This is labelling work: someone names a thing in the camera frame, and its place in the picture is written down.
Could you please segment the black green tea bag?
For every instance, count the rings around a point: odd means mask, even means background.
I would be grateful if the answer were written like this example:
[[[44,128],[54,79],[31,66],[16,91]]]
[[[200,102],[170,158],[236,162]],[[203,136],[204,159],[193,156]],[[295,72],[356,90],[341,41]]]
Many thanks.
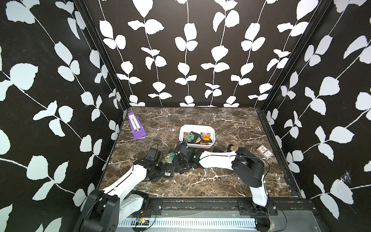
[[[186,137],[185,137],[185,140],[186,142],[188,143],[192,143],[195,139],[195,135],[193,133],[187,133]]]

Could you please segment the orange label tea bag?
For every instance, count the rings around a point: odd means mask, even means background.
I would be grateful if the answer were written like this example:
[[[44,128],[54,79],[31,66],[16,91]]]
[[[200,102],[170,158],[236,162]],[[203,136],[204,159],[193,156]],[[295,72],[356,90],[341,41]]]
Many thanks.
[[[201,144],[208,145],[212,142],[210,133],[201,133]]]

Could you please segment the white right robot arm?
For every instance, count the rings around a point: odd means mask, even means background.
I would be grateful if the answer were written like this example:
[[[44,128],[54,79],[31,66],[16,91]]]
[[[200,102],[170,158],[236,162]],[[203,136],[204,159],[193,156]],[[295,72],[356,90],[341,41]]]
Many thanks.
[[[184,173],[196,168],[220,168],[235,172],[251,191],[256,206],[266,207],[268,193],[265,188],[265,163],[245,148],[231,152],[195,150],[179,144],[173,151],[175,171]]]

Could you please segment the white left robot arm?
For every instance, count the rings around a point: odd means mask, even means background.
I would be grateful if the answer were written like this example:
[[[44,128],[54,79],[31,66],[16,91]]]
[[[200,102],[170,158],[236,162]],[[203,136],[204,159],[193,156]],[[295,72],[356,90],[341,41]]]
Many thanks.
[[[147,155],[136,160],[132,167],[114,184],[104,190],[93,190],[87,198],[85,206],[74,227],[75,232],[114,232],[119,222],[139,213],[133,230],[144,232],[155,223],[144,216],[153,211],[148,194],[133,191],[140,182],[149,178],[156,180],[164,174],[165,166],[158,162],[161,152],[150,148]]]

